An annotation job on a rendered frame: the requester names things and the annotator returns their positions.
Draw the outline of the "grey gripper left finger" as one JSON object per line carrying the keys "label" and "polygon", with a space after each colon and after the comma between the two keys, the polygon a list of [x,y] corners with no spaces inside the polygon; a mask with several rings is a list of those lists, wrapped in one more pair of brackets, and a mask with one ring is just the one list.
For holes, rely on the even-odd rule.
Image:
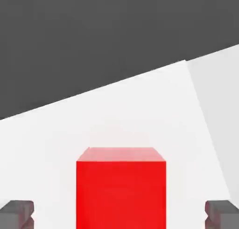
{"label": "grey gripper left finger", "polygon": [[0,229],[34,229],[33,201],[11,200],[0,209]]}

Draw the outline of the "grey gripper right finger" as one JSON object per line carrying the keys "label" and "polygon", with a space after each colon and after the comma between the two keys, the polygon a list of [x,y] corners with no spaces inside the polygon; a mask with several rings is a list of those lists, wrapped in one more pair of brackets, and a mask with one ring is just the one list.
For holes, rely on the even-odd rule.
{"label": "grey gripper right finger", "polygon": [[229,200],[205,203],[205,229],[239,229],[239,209]]}

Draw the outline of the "small red cube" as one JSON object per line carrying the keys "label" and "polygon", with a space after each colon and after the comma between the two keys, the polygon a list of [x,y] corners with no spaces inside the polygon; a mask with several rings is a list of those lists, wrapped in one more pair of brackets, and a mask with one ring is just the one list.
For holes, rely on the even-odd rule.
{"label": "small red cube", "polygon": [[152,147],[89,147],[76,162],[76,229],[166,229],[166,161]]}

